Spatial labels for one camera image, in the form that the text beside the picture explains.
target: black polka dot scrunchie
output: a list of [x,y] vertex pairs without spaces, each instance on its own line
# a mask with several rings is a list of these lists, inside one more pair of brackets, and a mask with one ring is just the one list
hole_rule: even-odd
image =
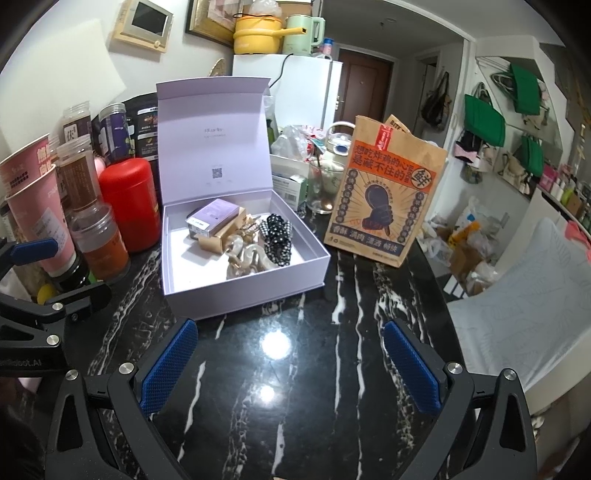
[[265,253],[275,265],[285,267],[291,261],[291,223],[272,213],[261,223]]

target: brown door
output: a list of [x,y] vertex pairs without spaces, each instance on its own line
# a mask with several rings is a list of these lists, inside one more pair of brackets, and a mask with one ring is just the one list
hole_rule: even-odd
[[339,51],[343,63],[339,108],[335,118],[355,123],[357,115],[384,120],[392,63],[349,50]]

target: red lid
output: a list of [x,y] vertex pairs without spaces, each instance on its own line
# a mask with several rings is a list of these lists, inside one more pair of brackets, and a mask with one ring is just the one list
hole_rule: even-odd
[[130,158],[105,168],[99,177],[100,190],[103,194],[118,192],[148,181],[150,178],[152,178],[150,162],[144,158]]

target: green electric kettle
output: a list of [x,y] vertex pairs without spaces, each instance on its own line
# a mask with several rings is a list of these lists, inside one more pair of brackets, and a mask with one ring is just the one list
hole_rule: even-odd
[[292,15],[287,17],[287,28],[303,28],[304,35],[292,35],[283,40],[282,53],[310,56],[312,47],[317,47],[324,40],[324,18],[308,15]]

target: red canister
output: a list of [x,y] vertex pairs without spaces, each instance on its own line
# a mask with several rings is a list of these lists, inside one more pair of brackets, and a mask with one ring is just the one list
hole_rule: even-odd
[[160,238],[160,213],[150,162],[130,158],[108,166],[99,177],[100,191],[110,203],[127,250],[140,252]]

